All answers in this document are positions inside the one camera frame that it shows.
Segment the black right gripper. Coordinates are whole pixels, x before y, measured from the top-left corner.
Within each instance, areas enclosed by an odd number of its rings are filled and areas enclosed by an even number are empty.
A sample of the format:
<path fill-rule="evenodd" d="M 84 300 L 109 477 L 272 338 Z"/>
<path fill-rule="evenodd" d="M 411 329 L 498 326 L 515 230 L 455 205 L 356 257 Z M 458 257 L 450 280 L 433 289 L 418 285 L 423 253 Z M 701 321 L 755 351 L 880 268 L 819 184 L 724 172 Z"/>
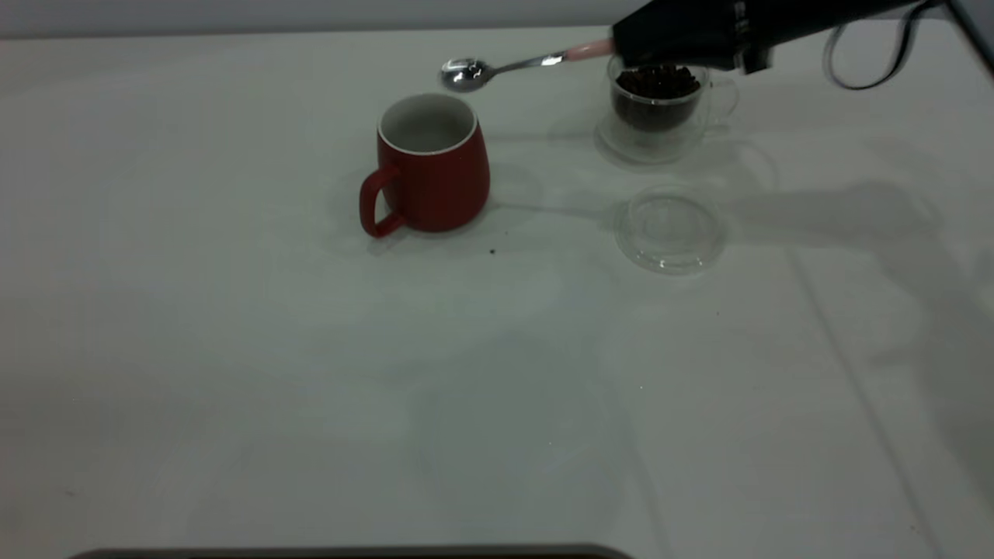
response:
<path fill-rule="evenodd" d="M 612 25 L 626 68 L 697 66 L 766 70 L 773 49 L 910 1 L 650 1 Z"/>

